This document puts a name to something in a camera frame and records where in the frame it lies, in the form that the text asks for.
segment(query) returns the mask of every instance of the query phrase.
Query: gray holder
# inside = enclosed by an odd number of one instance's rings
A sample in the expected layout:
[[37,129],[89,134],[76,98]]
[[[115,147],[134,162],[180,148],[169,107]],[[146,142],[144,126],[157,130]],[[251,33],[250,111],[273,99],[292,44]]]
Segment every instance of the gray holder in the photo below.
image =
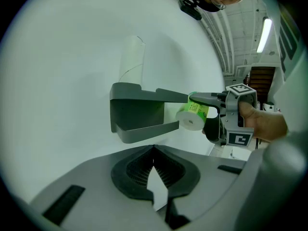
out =
[[138,84],[114,83],[110,90],[111,131],[129,144],[177,130],[179,121],[164,124],[165,102],[187,101],[188,95],[175,91],[146,91]]

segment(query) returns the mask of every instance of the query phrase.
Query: white table surface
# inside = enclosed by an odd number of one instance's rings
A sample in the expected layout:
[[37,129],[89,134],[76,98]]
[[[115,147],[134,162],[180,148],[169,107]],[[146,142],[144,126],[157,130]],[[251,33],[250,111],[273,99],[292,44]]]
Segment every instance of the white table surface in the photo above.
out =
[[81,162],[140,145],[210,153],[201,132],[183,128],[135,144],[111,132],[128,35],[146,43],[143,89],[224,90],[209,39],[177,0],[30,0],[0,48],[0,166],[14,194],[29,202]]

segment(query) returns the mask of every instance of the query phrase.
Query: black cap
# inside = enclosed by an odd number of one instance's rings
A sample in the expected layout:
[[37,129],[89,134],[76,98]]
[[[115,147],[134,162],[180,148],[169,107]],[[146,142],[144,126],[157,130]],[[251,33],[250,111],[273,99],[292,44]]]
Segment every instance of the black cap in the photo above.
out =
[[219,8],[217,8],[214,4],[212,3],[207,3],[204,0],[193,0],[193,2],[200,7],[203,10],[209,11],[209,12],[217,12],[219,11]]

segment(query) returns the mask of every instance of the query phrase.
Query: ceiling light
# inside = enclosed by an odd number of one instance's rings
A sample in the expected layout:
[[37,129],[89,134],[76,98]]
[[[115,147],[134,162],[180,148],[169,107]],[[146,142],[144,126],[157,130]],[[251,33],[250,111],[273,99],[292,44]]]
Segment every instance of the ceiling light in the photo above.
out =
[[272,21],[268,18],[263,20],[263,29],[262,29],[262,35],[259,42],[259,46],[257,48],[257,53],[261,53],[264,50],[266,41],[268,40],[269,34],[270,34],[270,27],[271,27]]

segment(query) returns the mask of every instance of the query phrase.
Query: brown staircase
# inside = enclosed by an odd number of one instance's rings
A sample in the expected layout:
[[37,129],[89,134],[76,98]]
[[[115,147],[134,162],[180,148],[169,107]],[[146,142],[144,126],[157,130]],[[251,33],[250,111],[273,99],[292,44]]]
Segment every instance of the brown staircase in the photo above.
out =
[[275,67],[252,67],[250,78],[247,78],[247,84],[257,91],[257,99],[261,107],[268,99],[268,93],[273,81]]

